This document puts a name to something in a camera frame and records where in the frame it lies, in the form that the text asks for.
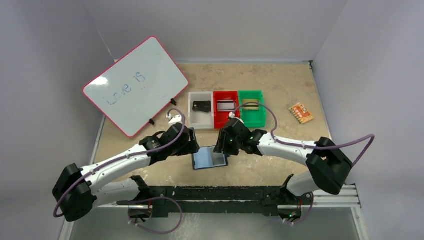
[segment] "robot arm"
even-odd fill
[[[306,146],[329,147],[335,144],[321,137],[317,142],[298,141],[283,137],[277,139]],[[306,166],[309,171],[290,175],[283,185],[283,191],[295,197],[321,189],[329,194],[338,195],[353,165],[340,149],[316,150],[288,146],[277,143],[271,134],[260,129],[250,131],[238,118],[231,118],[219,132],[216,153],[238,155],[239,150],[247,154],[274,156]]]
[[[177,115],[169,121],[170,127],[166,132],[147,136],[125,152],[100,163],[80,168],[75,164],[65,167],[52,191],[65,219],[72,222],[97,206],[133,200],[145,185],[141,178],[134,176],[121,182],[112,181],[171,156],[197,153],[199,145],[195,131],[193,128],[184,127],[183,124],[182,116]],[[181,136],[175,140],[181,130]]]

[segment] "gray wall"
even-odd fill
[[[0,239],[58,238],[51,191],[101,120],[81,89],[112,62],[79,0],[0,1]]]
[[[349,0],[313,64],[336,142],[376,135],[350,178],[371,239],[424,239],[423,13],[419,0]]]
[[[113,57],[155,35],[177,61],[314,59],[347,0],[86,0]]]

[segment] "purple cable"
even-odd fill
[[[131,220],[130,211],[128,211],[129,223],[131,223],[131,224],[135,225],[136,227],[138,227],[140,229],[143,229],[143,230],[145,230],[145,231],[147,231],[149,233],[152,233],[152,234],[170,234],[173,231],[177,230],[180,227],[181,222],[183,221],[183,209],[178,204],[178,202],[175,201],[174,199],[169,198],[169,197],[166,197],[166,196],[157,196],[157,197],[152,197],[152,198],[141,200],[141,201],[131,201],[131,203],[133,203],[133,204],[142,204],[142,203],[145,203],[145,202],[159,200],[159,199],[165,199],[165,200],[169,200],[169,201],[173,202],[177,206],[177,208],[179,210],[179,213],[180,213],[179,221],[178,221],[177,225],[173,229],[168,230],[168,231],[156,231],[156,230],[152,230],[150,228],[147,228],[145,226],[139,225],[139,224],[137,224],[137,223],[135,223],[134,221]]]
[[[248,104],[256,104],[256,105],[260,105],[264,108],[266,108],[272,115],[272,117],[274,118],[275,121],[275,126],[274,128],[271,130],[271,137],[272,139],[274,139],[275,142],[279,143],[279,144],[283,144],[283,145],[287,145],[287,146],[291,146],[291,147],[297,147],[297,148],[304,148],[304,149],[314,149],[314,150],[335,150],[335,149],[341,149],[341,148],[346,148],[346,147],[350,147],[353,146],[355,144],[361,143],[367,139],[369,139],[368,143],[366,144],[366,146],[363,148],[363,150],[360,152],[360,154],[358,155],[358,157],[355,159],[355,161],[353,161],[352,165],[355,166],[359,160],[362,158],[362,156],[365,154],[365,152],[368,150],[368,148],[371,146],[371,144],[374,141],[374,138],[376,137],[374,134],[368,134],[364,137],[359,138],[358,140],[355,141],[351,141],[345,144],[340,144],[340,145],[336,145],[336,146],[309,146],[309,145],[302,145],[302,144],[297,144],[297,143],[290,143],[290,142],[285,142],[285,141],[281,141],[276,139],[276,136],[274,135],[274,131],[277,130],[278,127],[278,121],[277,121],[277,117],[274,114],[274,112],[267,106],[265,106],[262,103],[259,102],[246,102],[240,106],[238,106],[232,113],[236,112],[239,108],[248,105]]]
[[[172,144],[174,144],[180,137],[181,137],[181,135],[183,135],[183,132],[184,132],[184,128],[185,128],[185,126],[184,126],[184,123],[186,122],[186,116],[184,116],[184,114],[178,109],[178,108],[171,108],[169,111],[168,111],[168,113],[167,113],[167,115],[169,115],[170,114],[170,112],[172,111],[172,110],[174,110],[174,111],[177,111],[180,115],[181,115],[181,117],[182,117],[182,128],[181,128],[181,131],[179,131],[179,133],[178,133],[178,135],[176,136],[176,138],[174,138],[174,140],[172,140],[171,142],[169,142],[168,144],[165,144],[165,145],[163,145],[163,146],[161,146],[161,147],[158,147],[158,148],[155,148],[155,149],[151,149],[151,150],[147,150],[147,151],[140,151],[140,152],[134,152],[134,153],[131,153],[131,154],[129,154],[129,157],[134,157],[134,156],[138,156],[138,155],[142,155],[142,154],[149,154],[149,153],[154,153],[154,152],[157,152],[157,151],[160,151],[160,150],[162,150],[162,149],[165,149],[165,148],[167,148],[167,147],[169,147],[169,146],[171,146]],[[108,161],[108,162],[106,162],[106,163],[104,163],[104,164],[102,164],[102,165],[100,165],[100,166],[98,166],[98,167],[96,167],[96,168],[94,168],[94,170],[92,171],[93,173],[94,172],[97,172],[97,171],[99,171],[100,169],[102,169],[102,168],[104,168],[104,167],[106,167],[106,166],[109,166],[109,165],[111,165],[111,164],[114,164],[114,163],[116,163],[116,162],[118,162],[118,161],[120,161],[120,160],[123,160],[123,159],[127,159],[127,156],[126,155],[124,155],[124,156],[120,156],[120,157],[117,157],[117,158],[115,158],[115,159],[112,159],[112,160],[110,160],[110,161]],[[93,173],[92,173],[91,171],[90,172],[87,172],[85,175],[83,175],[82,177],[80,177],[80,178],[78,178],[78,180],[76,180],[65,192],[64,192],[64,194],[60,197],[60,199],[59,199],[59,201],[57,201],[57,204],[56,204],[56,206],[54,207],[54,212],[53,212],[53,217],[55,217],[55,218],[60,218],[60,217],[62,217],[64,214],[63,213],[61,213],[61,214],[58,214],[58,210],[59,210],[59,207],[61,206],[61,204],[63,203],[63,201],[65,200],[65,197],[78,185],[78,184],[80,184],[84,179],[86,179],[88,176],[90,176],[90,175],[92,175]]]
[[[303,220],[305,220],[306,219],[306,217],[311,213],[311,211],[312,211],[312,206],[314,205],[314,193],[313,192],[310,192],[310,206],[309,206],[309,208],[308,208],[308,210],[307,210],[307,212],[305,213],[305,215],[303,216],[302,215],[302,217],[298,220],[298,221],[295,221],[295,222],[293,222],[293,225],[295,225],[295,224],[299,224],[299,223],[301,223]]]

